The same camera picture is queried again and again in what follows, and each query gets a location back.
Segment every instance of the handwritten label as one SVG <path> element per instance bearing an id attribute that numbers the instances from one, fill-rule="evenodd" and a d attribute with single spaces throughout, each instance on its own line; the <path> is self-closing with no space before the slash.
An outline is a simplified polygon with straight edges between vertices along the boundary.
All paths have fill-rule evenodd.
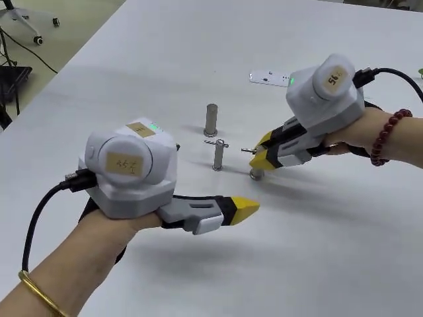
<path id="1" fill-rule="evenodd" d="M 141 176 L 143 158 L 137 155 L 109 152 L 106 157 L 106 171 L 125 176 Z"/>
<path id="2" fill-rule="evenodd" d="M 323 83 L 323 86 L 329 90 L 330 93 L 335 94 L 339 87 L 341 87 L 341 84 L 344 82 L 347 74 L 348 73 L 344 68 L 336 66 Z"/>
<path id="3" fill-rule="evenodd" d="M 155 135 L 156 133 L 152 130 L 143 125 L 141 122 L 134 122 L 126 125 L 140 137 L 150 137 Z"/>

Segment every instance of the gold bangle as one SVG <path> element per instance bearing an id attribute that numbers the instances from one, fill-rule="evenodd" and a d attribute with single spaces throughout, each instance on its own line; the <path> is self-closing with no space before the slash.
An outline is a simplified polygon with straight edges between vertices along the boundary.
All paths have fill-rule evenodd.
<path id="1" fill-rule="evenodd" d="M 60 317 L 69 317 L 67 314 L 62 312 L 60 308 L 52 301 L 46 294 L 44 294 L 40 288 L 31 280 L 29 277 L 29 273 L 27 271 L 20 271 L 19 279 L 30 289 L 32 293 L 34 293 L 37 297 L 42 299 L 42 301 L 50 308 L 50 310 L 56 315 Z"/>

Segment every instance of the red beaded bracelet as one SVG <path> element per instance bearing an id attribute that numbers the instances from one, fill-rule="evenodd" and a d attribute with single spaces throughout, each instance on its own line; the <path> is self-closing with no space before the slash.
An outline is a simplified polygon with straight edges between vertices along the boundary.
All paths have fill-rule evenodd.
<path id="1" fill-rule="evenodd" d="M 401 109 L 398 112 L 395 112 L 394 115 L 390 117 L 388 122 L 383 126 L 383 130 L 381 133 L 379 133 L 379 137 L 373 144 L 373 149 L 370 153 L 370 160 L 374 166 L 382 166 L 389 162 L 389 160 L 385 160 L 384 158 L 380 157 L 383 145 L 385 144 L 391 132 L 394 130 L 396 124 L 404 117 L 412 117 L 411 111 L 407 109 Z"/>

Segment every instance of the yellow fingertip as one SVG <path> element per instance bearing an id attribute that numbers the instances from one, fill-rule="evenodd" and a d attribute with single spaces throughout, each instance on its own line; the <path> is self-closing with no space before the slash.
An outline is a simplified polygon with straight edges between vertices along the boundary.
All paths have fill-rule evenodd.
<path id="1" fill-rule="evenodd" d="M 244 198 L 244 197 L 231 197 L 235 206 L 237 206 L 237 212 L 233 216 L 231 226 L 235 226 L 240 222 L 250 217 L 253 213 L 258 211 L 260 204 L 256 201 Z"/>
<path id="2" fill-rule="evenodd" d="M 267 150 L 256 154 L 256 156 L 250 161 L 250 166 L 261 170 L 274 170 L 275 166 L 267 160 L 266 155 Z"/>
<path id="3" fill-rule="evenodd" d="M 270 131 L 270 132 L 266 133 L 266 134 L 264 135 L 264 137 L 262 137 L 262 139 L 260 140 L 260 142 L 258 142 L 258 144 L 256 145 L 255 149 L 256 149 L 256 148 L 258 148 L 259 146 L 261 146 L 261 144 L 262 144 L 263 142 L 266 142 L 266 141 L 270 140 L 270 137 L 271 137 L 271 136 L 272 136 L 272 131 Z"/>

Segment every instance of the cable connector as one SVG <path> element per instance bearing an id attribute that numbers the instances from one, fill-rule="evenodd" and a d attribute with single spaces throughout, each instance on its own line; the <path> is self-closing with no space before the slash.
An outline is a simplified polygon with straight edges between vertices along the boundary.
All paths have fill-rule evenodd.
<path id="1" fill-rule="evenodd" d="M 94 172 L 84 168 L 66 175 L 65 181 L 60 184 L 69 188 L 71 192 L 76 193 L 97 186 L 97 178 Z"/>
<path id="2" fill-rule="evenodd" d="M 377 75 L 377 69 L 371 69 L 369 67 L 366 69 L 360 69 L 354 75 L 352 82 L 354 83 L 354 86 L 359 89 L 374 81 L 375 75 Z"/>

